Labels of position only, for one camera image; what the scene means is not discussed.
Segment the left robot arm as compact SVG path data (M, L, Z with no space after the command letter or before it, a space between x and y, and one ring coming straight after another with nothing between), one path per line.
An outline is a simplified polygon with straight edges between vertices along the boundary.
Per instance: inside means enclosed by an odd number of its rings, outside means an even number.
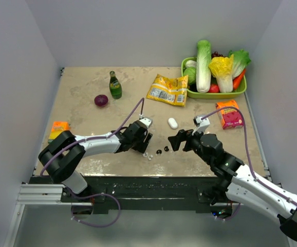
M115 132L98 136L73 135L69 130L57 136L38 156L55 184L63 184L79 202L90 197L84 177L76 171L82 158L103 153L120 153L133 149L144 153L152 138L149 133L153 120L147 117L134 121Z

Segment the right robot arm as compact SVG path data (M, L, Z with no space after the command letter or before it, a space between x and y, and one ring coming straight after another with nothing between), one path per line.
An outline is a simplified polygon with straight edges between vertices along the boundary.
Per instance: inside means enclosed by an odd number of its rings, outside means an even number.
M288 238L297 242L297 195L273 184L249 165L223 149L215 134L180 130L168 137L174 151L185 143L184 152L193 151L220 179L213 189L218 202L227 199L260 212L279 224Z

